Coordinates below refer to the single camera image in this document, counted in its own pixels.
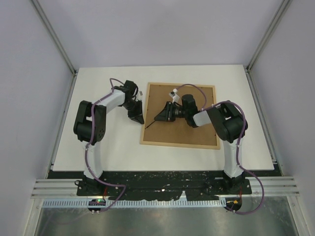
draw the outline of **cork board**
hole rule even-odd
[[[168,94],[180,85],[181,84],[148,83],[146,107],[144,111],[145,123],[142,126],[140,144],[220,149],[219,138],[212,124],[192,128],[187,125],[184,118],[176,118],[174,122],[155,121],[152,123],[154,117],[164,108],[165,103],[172,101],[172,98]],[[206,107],[216,103],[214,86],[197,86],[206,94]],[[181,97],[185,94],[193,95],[199,110],[204,104],[202,93],[192,86],[182,87],[177,94],[180,96],[179,104],[182,104]]]

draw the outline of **white wall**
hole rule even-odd
[[[253,69],[283,170],[315,224],[315,1],[294,0]]]
[[[281,0],[40,0],[76,68],[248,64]]]
[[[0,234],[20,236],[71,74],[29,1],[1,1],[0,18]]]

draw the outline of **metal panel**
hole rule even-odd
[[[242,211],[260,198],[243,200]],[[222,207],[125,208],[91,214],[84,208],[42,210],[36,236],[297,236],[286,197],[267,197],[255,214],[236,215]]]
[[[33,201],[31,215],[29,217],[24,236],[34,236],[43,202],[44,201],[42,199],[35,199]]]
[[[72,76],[28,1],[0,1],[0,15],[0,229],[20,236]]]
[[[300,208],[300,197],[288,197],[287,200],[299,234],[301,236],[310,236],[308,225]]]
[[[282,0],[39,0],[74,66],[248,64]]]
[[[315,1],[295,0],[251,75],[262,101],[282,172],[293,175],[315,232]]]
[[[53,153],[52,153],[52,156],[51,156],[51,163],[50,163],[49,167],[51,167],[51,165],[54,164],[55,159],[56,159],[57,150],[58,150],[59,142],[60,142],[60,139],[61,139],[61,134],[63,132],[63,126],[64,126],[64,123],[65,123],[65,117],[66,117],[68,109],[69,109],[69,105],[70,105],[72,93],[73,93],[73,90],[74,90],[75,82],[76,82],[76,79],[77,79],[77,75],[78,75],[78,72],[76,72],[75,75],[72,76],[72,81],[71,81],[71,84],[70,84],[70,87],[69,87],[69,90],[68,90],[68,93],[67,93],[67,98],[66,98],[66,101],[65,101],[65,104],[64,104],[63,115],[62,115],[62,118],[61,118],[60,123],[59,123],[59,129],[58,129],[58,133],[57,133],[57,137],[56,137],[56,141],[55,141],[55,145],[54,145],[54,150],[53,150]]]
[[[260,105],[261,102],[260,102],[259,97],[258,97],[257,89],[256,89],[256,87],[252,81],[251,74],[248,72],[248,70],[245,70],[245,72],[246,72],[247,80],[248,80],[248,83],[249,83],[249,86],[250,86],[250,89],[252,92],[252,97],[254,99],[254,103],[255,103],[255,106],[256,106],[256,109],[258,112],[258,116],[260,119],[262,130],[264,131],[264,135],[265,135],[265,138],[267,141],[267,145],[268,145],[268,148],[270,151],[271,158],[273,159],[273,161],[276,162],[277,157],[276,157],[275,147],[273,145],[273,142],[272,142],[272,139],[270,136],[270,132],[268,130],[268,126],[266,123],[266,119],[265,119],[264,113],[263,113],[261,105]]]

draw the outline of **white table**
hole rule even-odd
[[[243,166],[250,170],[273,170],[273,163],[242,65],[137,66],[80,68],[54,171],[83,171],[84,150],[73,133],[79,103],[96,101],[110,90],[109,78],[134,81],[143,91],[148,82],[214,85],[217,102],[231,100],[242,107],[249,128],[243,142]],[[221,150],[140,145],[141,125],[127,117],[124,108],[107,115],[106,133],[101,141],[105,171],[203,171],[222,170]]]

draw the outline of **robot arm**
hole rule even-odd
[[[185,118],[187,124],[197,128],[212,123],[219,138],[223,140],[225,165],[223,178],[227,186],[232,187],[244,179],[243,170],[236,160],[237,140],[243,128],[241,113],[229,103],[220,104],[205,111],[198,111],[192,95],[182,96],[182,105],[177,102],[167,102],[164,109],[155,117],[155,121],[175,121],[176,118]],[[242,142],[239,143],[238,160],[242,165]]]
[[[113,90],[105,96],[106,98],[94,107],[94,137],[88,149],[88,161],[91,170],[97,178],[103,173],[99,142],[105,135],[106,115],[114,108],[123,106],[128,110],[128,117],[131,120],[144,124],[142,101],[136,99],[137,93],[137,85],[132,81],[126,81],[123,86],[114,87]],[[92,116],[92,105],[93,103],[88,101],[82,101],[80,103],[73,128],[73,132],[77,135],[78,140],[82,142],[84,149],[92,135],[92,121],[87,119]],[[87,167],[85,167],[84,175],[91,179],[94,178]]]
[[[229,178],[235,178],[243,173],[243,170],[236,162],[237,140],[240,137],[243,119],[240,112],[231,104],[221,104],[218,107],[212,107],[193,116],[197,126],[212,123],[219,138],[223,140],[224,147],[224,173]],[[239,163],[242,165],[242,142],[245,133],[239,144]]]

